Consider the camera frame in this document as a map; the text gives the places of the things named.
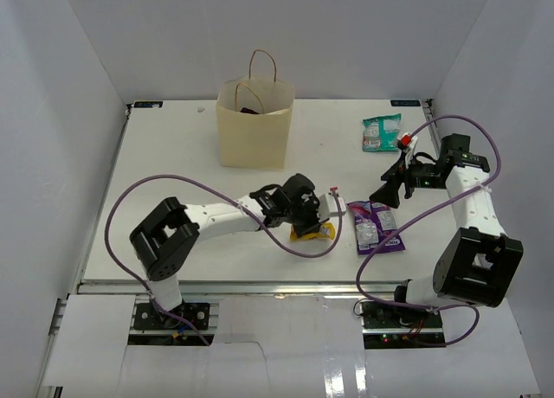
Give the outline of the yellow snack bar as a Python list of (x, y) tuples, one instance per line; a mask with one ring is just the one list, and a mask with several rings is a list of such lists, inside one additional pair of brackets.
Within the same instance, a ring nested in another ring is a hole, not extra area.
[(330, 222), (321, 224), (319, 228), (307, 234), (298, 236), (294, 229), (291, 228), (289, 236), (290, 241), (309, 241), (309, 240), (334, 240), (336, 237), (336, 228)]

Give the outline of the beige paper bag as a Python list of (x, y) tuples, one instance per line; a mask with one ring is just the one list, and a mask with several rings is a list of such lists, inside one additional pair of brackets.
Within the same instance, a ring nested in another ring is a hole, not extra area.
[[(254, 58), (266, 55), (273, 66), (269, 76), (253, 73)], [(295, 100), (294, 87), (278, 79), (271, 54), (256, 49), (248, 74), (224, 82), (216, 100), (216, 127), (220, 164), (254, 170), (283, 170)], [(247, 107), (259, 115), (240, 113)]]

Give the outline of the purple snack bag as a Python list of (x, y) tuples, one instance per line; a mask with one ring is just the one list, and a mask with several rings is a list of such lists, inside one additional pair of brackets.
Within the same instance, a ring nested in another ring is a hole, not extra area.
[(246, 114), (251, 114), (251, 115), (259, 115), (260, 113), (253, 110), (253, 109), (250, 109), (250, 108), (247, 108), (247, 107), (243, 107), (240, 111), (240, 113), (246, 113)]

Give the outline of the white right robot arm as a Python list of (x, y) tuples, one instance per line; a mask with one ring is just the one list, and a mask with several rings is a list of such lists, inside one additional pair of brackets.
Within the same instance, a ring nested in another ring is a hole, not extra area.
[(390, 315), (403, 328), (421, 319), (421, 305), (498, 306), (524, 253), (521, 241), (508, 237), (499, 223), (485, 184), (489, 163), (470, 151), (469, 136), (446, 136), (438, 158), (429, 164), (419, 161), (416, 142), (408, 133), (397, 140), (401, 155), (383, 174), (384, 184), (370, 201), (396, 209), (400, 189), (406, 198), (415, 189), (444, 189), (453, 199), (457, 230), (431, 275), (408, 279), (396, 288)]

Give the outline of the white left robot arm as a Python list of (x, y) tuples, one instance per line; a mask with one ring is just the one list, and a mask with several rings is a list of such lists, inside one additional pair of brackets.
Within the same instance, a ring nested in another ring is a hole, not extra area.
[(318, 233), (344, 212), (339, 197), (330, 192), (317, 196), (312, 181), (300, 173), (282, 185), (264, 186), (232, 202), (191, 205), (175, 196), (165, 198), (130, 234), (156, 303), (153, 317), (165, 328), (181, 322), (177, 273), (197, 243), (283, 223), (300, 238)]

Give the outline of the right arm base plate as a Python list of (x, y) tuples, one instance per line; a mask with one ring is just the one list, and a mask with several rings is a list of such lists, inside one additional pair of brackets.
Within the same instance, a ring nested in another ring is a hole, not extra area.
[(446, 342), (439, 314), (370, 301), (357, 305), (355, 313), (366, 350), (440, 348)]

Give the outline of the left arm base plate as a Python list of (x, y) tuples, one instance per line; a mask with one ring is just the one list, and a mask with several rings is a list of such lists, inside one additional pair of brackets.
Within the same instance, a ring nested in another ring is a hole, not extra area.
[[(209, 328), (209, 303), (185, 303), (171, 310), (171, 314), (191, 322), (198, 330)], [(181, 320), (162, 313), (151, 302), (136, 305), (132, 328), (136, 331), (172, 330), (186, 331), (190, 327)]]

